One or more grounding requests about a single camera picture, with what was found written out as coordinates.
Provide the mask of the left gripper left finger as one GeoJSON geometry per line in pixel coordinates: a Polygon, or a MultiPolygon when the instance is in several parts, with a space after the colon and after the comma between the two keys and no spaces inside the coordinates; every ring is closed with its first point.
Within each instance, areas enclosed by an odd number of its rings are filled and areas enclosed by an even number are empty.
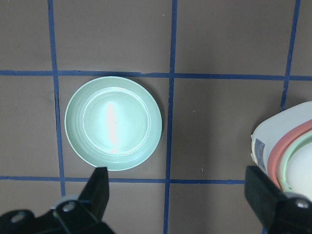
{"type": "Polygon", "coordinates": [[[12,210],[0,216],[2,234],[113,234],[102,221],[109,200],[106,167],[95,168],[76,199],[68,199],[35,217],[30,210],[12,210]]]}

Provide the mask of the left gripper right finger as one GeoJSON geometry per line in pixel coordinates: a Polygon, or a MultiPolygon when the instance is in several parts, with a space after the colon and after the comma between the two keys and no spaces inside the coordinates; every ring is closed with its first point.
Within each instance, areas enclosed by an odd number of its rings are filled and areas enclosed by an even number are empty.
{"type": "Polygon", "coordinates": [[[312,202],[281,191],[257,166],[246,167],[244,195],[267,234],[312,232],[312,202]]]}

